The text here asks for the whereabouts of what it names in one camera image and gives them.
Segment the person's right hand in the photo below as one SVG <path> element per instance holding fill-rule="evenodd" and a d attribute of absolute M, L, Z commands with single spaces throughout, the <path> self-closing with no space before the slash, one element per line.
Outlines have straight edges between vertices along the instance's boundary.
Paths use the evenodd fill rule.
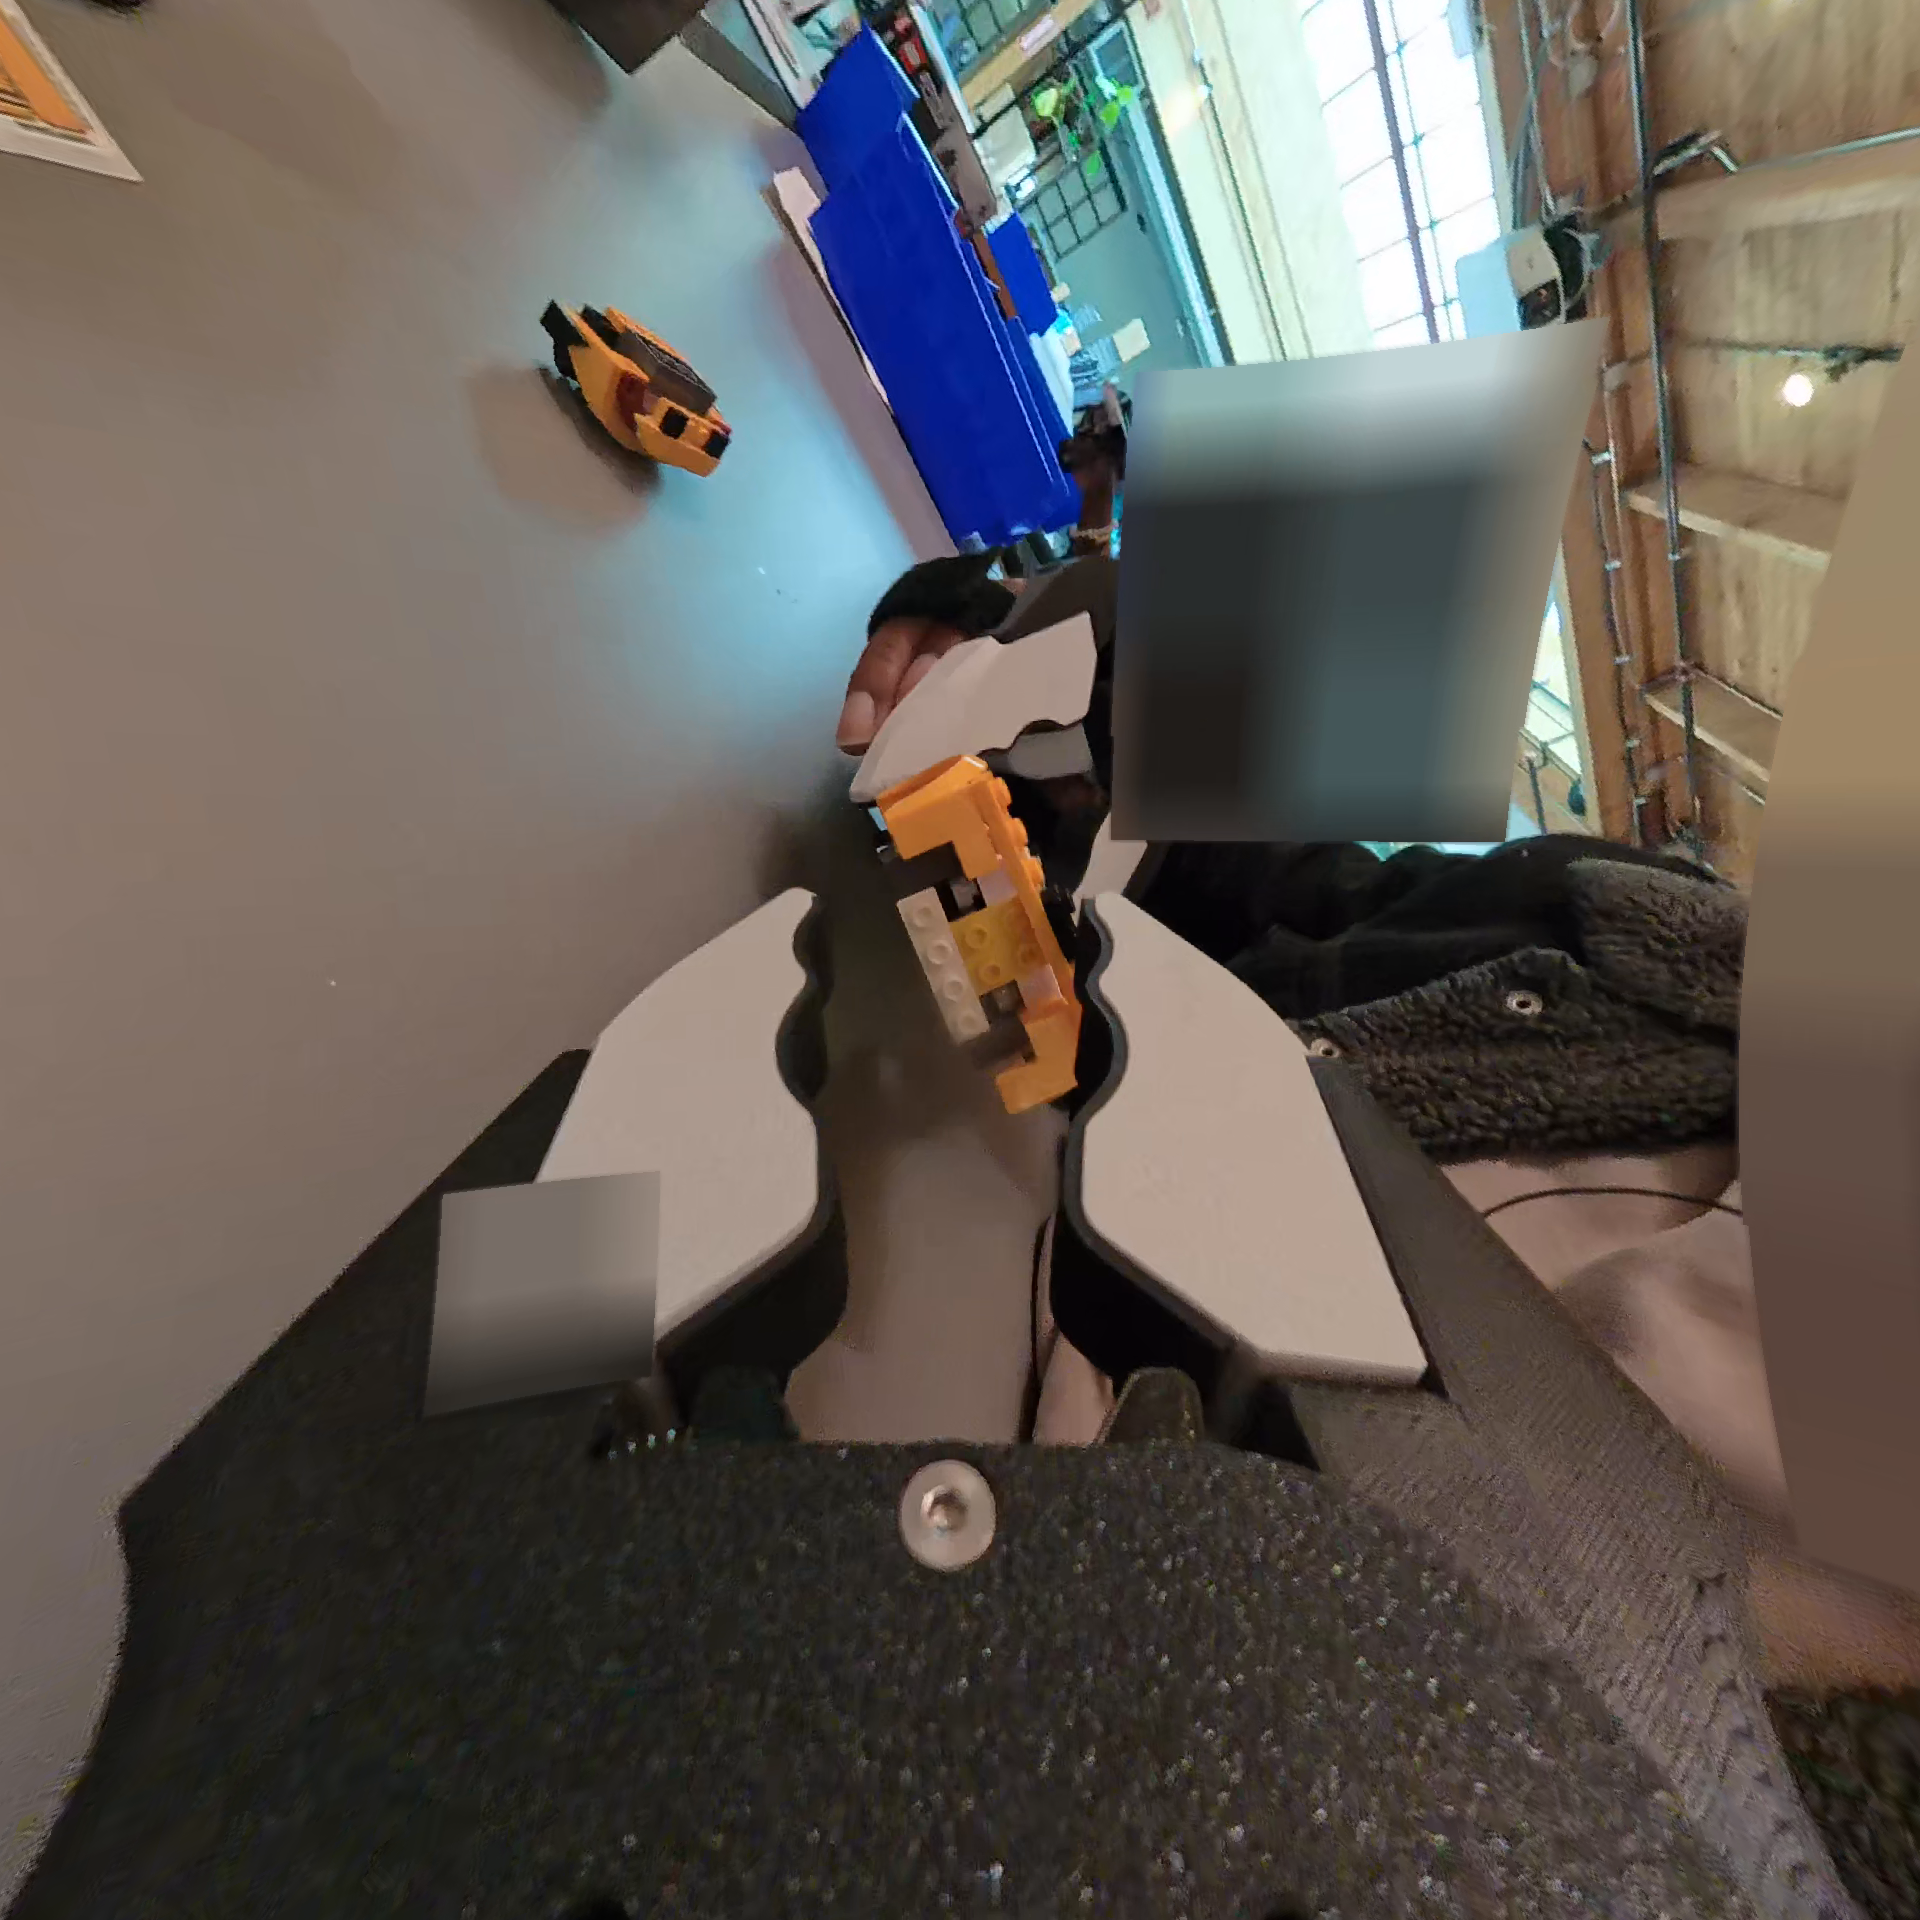
<path fill-rule="evenodd" d="M 870 756 L 876 724 L 898 717 L 898 707 L 969 635 L 991 635 L 1018 605 L 1018 583 L 998 583 L 991 554 L 932 554 L 908 562 L 876 611 L 870 611 L 870 643 L 854 663 L 847 684 L 847 717 L 840 717 L 840 756 Z"/>

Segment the orange sticker sheet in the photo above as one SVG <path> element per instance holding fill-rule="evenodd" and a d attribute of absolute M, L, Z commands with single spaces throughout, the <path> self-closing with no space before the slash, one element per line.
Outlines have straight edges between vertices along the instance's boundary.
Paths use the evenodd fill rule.
<path fill-rule="evenodd" d="M 0 0 L 0 159 L 143 184 L 15 0 Z"/>

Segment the large window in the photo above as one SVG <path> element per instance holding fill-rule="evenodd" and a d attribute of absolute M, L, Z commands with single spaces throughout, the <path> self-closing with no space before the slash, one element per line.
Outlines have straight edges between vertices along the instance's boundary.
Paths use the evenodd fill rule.
<path fill-rule="evenodd" d="M 1476 0 L 1307 0 L 1299 32 L 1377 344 L 1465 342 L 1460 266 L 1502 240 Z"/>

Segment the orange lego car rear section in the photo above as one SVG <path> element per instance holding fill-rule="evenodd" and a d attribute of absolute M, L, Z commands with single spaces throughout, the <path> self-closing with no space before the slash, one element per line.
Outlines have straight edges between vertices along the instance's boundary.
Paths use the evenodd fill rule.
<path fill-rule="evenodd" d="M 719 474 L 725 411 L 683 344 L 661 344 L 622 305 L 567 305 L 567 298 L 538 317 L 538 328 L 559 344 L 559 378 L 589 404 L 589 421 L 609 445 L 698 474 L 698 479 Z"/>

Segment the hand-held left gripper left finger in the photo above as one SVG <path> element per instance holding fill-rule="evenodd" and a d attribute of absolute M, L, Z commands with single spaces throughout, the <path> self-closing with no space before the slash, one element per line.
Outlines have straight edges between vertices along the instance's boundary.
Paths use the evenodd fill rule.
<path fill-rule="evenodd" d="M 847 1320 L 847 1196 L 818 1143 L 828 908 L 780 892 L 661 965 L 589 1047 L 538 1187 L 654 1175 L 654 1366 L 793 1385 Z"/>

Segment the ceiling track light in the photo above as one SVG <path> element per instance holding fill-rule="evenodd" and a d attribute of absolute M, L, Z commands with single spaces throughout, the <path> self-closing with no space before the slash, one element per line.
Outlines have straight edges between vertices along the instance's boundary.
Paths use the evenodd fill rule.
<path fill-rule="evenodd" d="M 1791 376 L 1782 376 L 1782 404 L 1809 404 L 1825 390 L 1870 376 L 1870 363 L 1908 363 L 1908 344 L 1782 344 Z"/>

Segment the blue storage bin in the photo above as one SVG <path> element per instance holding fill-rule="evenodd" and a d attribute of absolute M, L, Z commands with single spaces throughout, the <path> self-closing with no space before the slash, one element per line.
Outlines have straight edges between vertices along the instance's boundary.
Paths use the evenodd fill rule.
<path fill-rule="evenodd" d="M 955 184 L 898 118 L 828 184 L 810 240 L 955 546 L 1018 546 L 1075 522 L 1071 421 L 955 214 Z"/>
<path fill-rule="evenodd" d="M 793 118 L 810 177 L 840 193 L 908 105 L 915 105 L 915 85 L 865 23 Z"/>

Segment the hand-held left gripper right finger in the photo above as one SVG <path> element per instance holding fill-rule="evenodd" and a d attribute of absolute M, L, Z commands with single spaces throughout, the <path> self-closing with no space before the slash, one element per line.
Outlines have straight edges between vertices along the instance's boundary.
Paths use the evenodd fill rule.
<path fill-rule="evenodd" d="M 1368 1215 L 1307 1043 L 1129 892 L 1084 901 L 1090 1021 L 1120 1075 L 1071 1133 L 1071 1215 L 1221 1347 L 1281 1385 L 1423 1385 L 1423 1338 Z"/>

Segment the black orange lego car chassis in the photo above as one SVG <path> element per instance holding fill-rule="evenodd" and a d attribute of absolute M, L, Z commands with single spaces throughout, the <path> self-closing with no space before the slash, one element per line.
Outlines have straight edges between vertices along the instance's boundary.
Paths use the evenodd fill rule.
<path fill-rule="evenodd" d="M 940 1034 L 991 1075 L 998 1107 L 1075 1095 L 1075 901 L 1043 879 L 1008 777 L 955 756 L 876 802 L 876 858 Z"/>

